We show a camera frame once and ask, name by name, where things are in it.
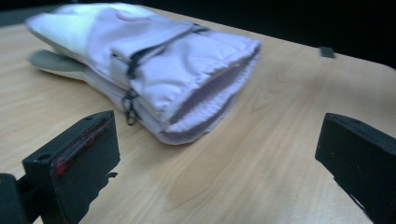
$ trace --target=wood grain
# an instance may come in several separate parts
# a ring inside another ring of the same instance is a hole
[[[230,114],[197,142],[172,147],[87,84],[26,62],[47,48],[22,25],[0,29],[0,172],[90,114],[114,109],[119,175],[81,223],[370,223],[315,160],[326,112],[396,136],[396,73],[378,63],[153,9],[260,39],[261,60]]]

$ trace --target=red marking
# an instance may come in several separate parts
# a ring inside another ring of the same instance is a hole
[[[70,165],[69,162],[65,162],[59,165],[58,167],[56,167],[56,175],[63,175],[64,171],[67,169],[67,167],[69,167],[69,165]]]

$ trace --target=table surface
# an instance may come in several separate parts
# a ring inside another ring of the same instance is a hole
[[[371,223],[315,151],[327,112],[396,136],[395,70],[152,10],[262,41],[260,61],[215,130],[190,145],[160,143],[86,83],[33,68],[26,57],[49,47],[23,25],[8,26],[0,29],[0,172],[22,177],[22,159],[83,117],[113,109],[119,175],[81,223]]]

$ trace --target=dark background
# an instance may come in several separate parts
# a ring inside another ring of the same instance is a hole
[[[0,10],[76,2],[156,7],[396,68],[396,0],[3,0]]]

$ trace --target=black object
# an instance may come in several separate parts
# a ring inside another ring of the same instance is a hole
[[[332,48],[319,47],[319,50],[320,50],[320,55],[322,57],[335,58],[335,55],[334,55],[334,52],[332,51]]]
[[[113,111],[80,120],[24,159],[20,180],[0,174],[0,223],[79,223],[119,162]]]
[[[315,158],[374,223],[396,223],[396,139],[326,114]]]

